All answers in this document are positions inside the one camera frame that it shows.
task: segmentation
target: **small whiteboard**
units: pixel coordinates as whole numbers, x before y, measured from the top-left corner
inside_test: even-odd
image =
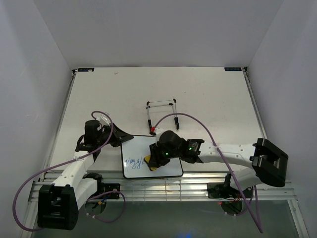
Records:
[[[123,176],[126,179],[166,178],[183,175],[183,168],[179,158],[171,159],[170,162],[155,171],[150,171],[144,162],[144,157],[150,154],[149,145],[156,142],[153,136],[135,135],[132,140],[122,143],[121,157]]]

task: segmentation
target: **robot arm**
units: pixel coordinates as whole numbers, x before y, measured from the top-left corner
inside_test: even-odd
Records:
[[[72,230],[77,223],[81,206],[90,196],[104,192],[102,176],[87,174],[87,170],[96,161],[101,152],[98,148],[106,142],[109,135],[110,124],[106,117],[85,123],[85,134],[77,142],[74,158],[81,158],[96,149],[97,151],[70,163],[55,181],[41,187],[38,203],[39,227]],[[114,124],[108,143],[112,147],[117,147],[132,138],[132,135]]]
[[[234,172],[242,190],[260,183],[285,186],[288,156],[267,139],[259,138],[255,144],[219,145],[219,149],[230,164],[246,167]],[[150,152],[144,160],[152,171],[166,165],[172,158],[191,164],[223,162],[213,144],[201,139],[185,140],[170,130],[157,133],[157,142],[150,145]],[[211,197],[221,198],[237,192],[237,186],[228,174],[225,183],[209,192]]]

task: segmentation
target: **purple cable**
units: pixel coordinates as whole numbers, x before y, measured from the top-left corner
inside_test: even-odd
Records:
[[[89,198],[89,199],[87,200],[87,202],[90,201],[90,200],[99,198],[99,197],[101,197],[101,196],[104,196],[104,195],[106,195],[106,194],[111,194],[111,193],[119,193],[119,194],[122,196],[122,198],[123,198],[123,208],[122,208],[122,211],[121,211],[121,213],[119,214],[119,216],[117,216],[115,219],[109,221],[109,220],[105,220],[105,219],[103,219],[103,218],[101,218],[101,217],[97,217],[96,215],[94,215],[94,214],[92,214],[92,213],[88,213],[88,214],[89,214],[90,216],[92,216],[93,218],[98,219],[99,221],[102,221],[102,222],[105,222],[105,223],[112,223],[112,222],[117,221],[117,220],[122,216],[123,212],[125,211],[125,206],[126,206],[125,196],[123,195],[122,192],[120,192],[120,191],[104,192],[104,193],[102,193],[102,194],[99,194],[99,195],[97,195],[97,196],[94,196],[94,197]]]
[[[186,114],[186,113],[171,113],[171,114],[168,114],[168,115],[163,116],[163,117],[156,123],[156,125],[154,126],[154,128],[156,128],[156,127],[158,126],[158,124],[159,124],[162,120],[164,120],[164,119],[167,118],[167,117],[173,116],[173,115],[183,115],[183,116],[187,116],[187,117],[189,117],[189,118],[195,120],[196,122],[198,122],[198,123],[206,130],[206,132],[208,133],[208,135],[209,135],[209,137],[210,137],[210,139],[211,139],[213,145],[217,148],[217,151],[218,151],[218,153],[220,154],[220,156],[221,156],[223,162],[227,165],[227,168],[229,169],[229,171],[230,171],[230,173],[231,173],[231,176],[232,176],[234,182],[236,183],[236,185],[237,185],[237,187],[238,187],[238,190],[239,190],[239,192],[240,192],[240,194],[241,194],[241,196],[242,196],[244,202],[245,202],[246,205],[247,205],[247,208],[248,208],[248,210],[249,210],[249,212],[250,212],[250,215],[251,215],[253,221],[255,222],[256,226],[258,227],[260,233],[263,233],[263,229],[262,229],[262,225],[261,225],[261,220],[260,220],[260,219],[257,220],[257,217],[259,218],[260,216],[259,216],[259,215],[258,215],[257,217],[255,216],[254,212],[252,211],[252,209],[251,209],[251,207],[250,207],[250,205],[249,205],[249,203],[248,203],[248,201],[247,201],[246,196],[244,195],[244,193],[243,193],[243,191],[242,191],[242,188],[241,188],[241,186],[240,186],[239,181],[237,180],[236,175],[234,174],[234,172],[233,172],[231,166],[230,166],[229,163],[228,163],[228,160],[226,159],[226,157],[224,156],[224,154],[220,151],[220,149],[217,147],[217,144],[216,144],[216,142],[215,142],[215,140],[214,140],[214,138],[213,138],[211,132],[208,130],[208,128],[207,128],[201,121],[199,121],[199,120],[196,119],[195,117],[193,117],[193,116],[191,116],[191,115],[188,115],[188,114]]]
[[[113,123],[112,123],[112,120],[111,120],[111,118],[110,118],[106,113],[104,113],[104,112],[101,112],[101,111],[93,111],[93,112],[92,112],[92,117],[93,117],[93,114],[94,114],[94,113],[101,113],[101,114],[105,115],[105,116],[110,120],[110,122],[111,122],[111,130],[110,130],[109,137],[108,137],[108,139],[105,141],[105,143],[104,143],[102,146],[100,146],[99,148],[97,148],[96,150],[94,150],[94,151],[92,151],[92,152],[90,152],[90,153],[87,153],[86,155],[83,155],[83,156],[78,157],[77,159],[73,159],[73,160],[70,160],[70,161],[67,161],[67,162],[58,164],[58,165],[54,165],[54,166],[52,166],[52,167],[48,167],[48,168],[46,168],[46,169],[44,169],[44,170],[41,170],[41,171],[39,171],[39,172],[33,174],[32,176],[30,176],[30,177],[29,177],[27,180],[25,180],[25,182],[19,187],[19,189],[18,189],[18,191],[16,192],[16,194],[15,194],[15,196],[14,196],[14,199],[13,199],[12,213],[13,213],[13,217],[14,217],[14,219],[15,219],[15,222],[16,222],[17,225],[18,225],[20,228],[22,228],[23,230],[28,231],[28,232],[37,232],[37,231],[42,230],[43,228],[37,228],[37,229],[27,228],[27,227],[25,227],[25,226],[19,221],[19,218],[18,218],[18,216],[16,215],[16,201],[17,201],[17,199],[18,199],[18,196],[19,196],[19,194],[20,194],[22,188],[23,188],[30,180],[32,180],[32,179],[35,178],[36,176],[38,176],[38,175],[40,175],[40,174],[42,174],[42,173],[45,173],[45,172],[47,172],[47,171],[49,171],[49,170],[55,169],[55,168],[57,168],[57,167],[70,164],[70,163],[72,163],[72,162],[75,162],[76,160],[84,159],[84,158],[86,158],[87,156],[90,156],[91,154],[93,154],[93,153],[97,152],[98,150],[102,149],[105,145],[108,144],[108,142],[109,142],[109,140],[110,140],[110,138],[111,138],[111,136],[112,136],[112,132],[113,132]]]

